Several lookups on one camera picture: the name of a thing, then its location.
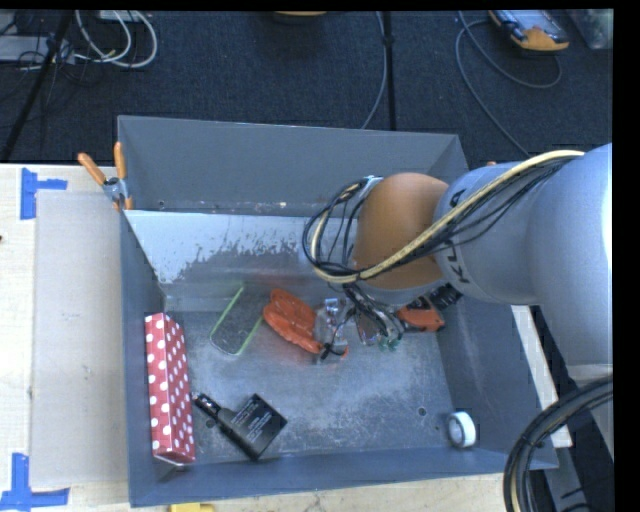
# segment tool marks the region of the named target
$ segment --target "black charger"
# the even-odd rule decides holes
[[[220,406],[204,393],[194,393],[192,398],[252,460],[260,458],[287,424],[287,420],[257,394],[237,412]]]

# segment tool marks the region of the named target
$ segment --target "small orange piece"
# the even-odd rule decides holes
[[[271,301],[262,310],[265,321],[285,340],[312,354],[320,354],[324,346],[314,339],[316,313],[304,301],[289,292],[276,288]]]
[[[396,314],[398,318],[421,331],[436,332],[444,327],[444,320],[430,301],[423,298],[421,307],[405,306]]]

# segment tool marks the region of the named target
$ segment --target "black floor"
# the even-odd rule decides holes
[[[557,58],[524,56],[486,11],[463,18],[456,11],[390,13],[388,87],[367,128],[458,134],[470,168],[520,160],[523,150],[587,150],[611,142],[612,50],[591,50],[565,11],[553,13],[571,38]],[[54,65],[9,161],[73,163],[87,151],[107,164],[120,114],[360,128],[375,104],[385,56],[374,12],[330,12],[297,24],[276,21],[270,12],[151,14],[155,60],[137,70],[80,60]],[[44,41],[59,16],[24,11],[19,28],[40,31]],[[82,20],[101,48],[124,46],[119,25],[96,22],[89,11]],[[561,73],[559,81],[532,88],[506,78],[468,34],[460,37],[463,20],[479,22],[471,33],[505,72],[538,85]],[[144,29],[134,32],[140,60],[150,38]],[[67,39],[87,53],[75,19]],[[0,143],[36,77],[15,63],[0,66]]]

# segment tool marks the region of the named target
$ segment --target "red polka dot box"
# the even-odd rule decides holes
[[[166,313],[147,315],[145,331],[153,456],[177,465],[194,462],[184,331]]]

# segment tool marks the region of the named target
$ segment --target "white tape roll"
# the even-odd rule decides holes
[[[458,448],[468,448],[476,442],[476,426],[471,416],[464,411],[449,415],[449,439]]]

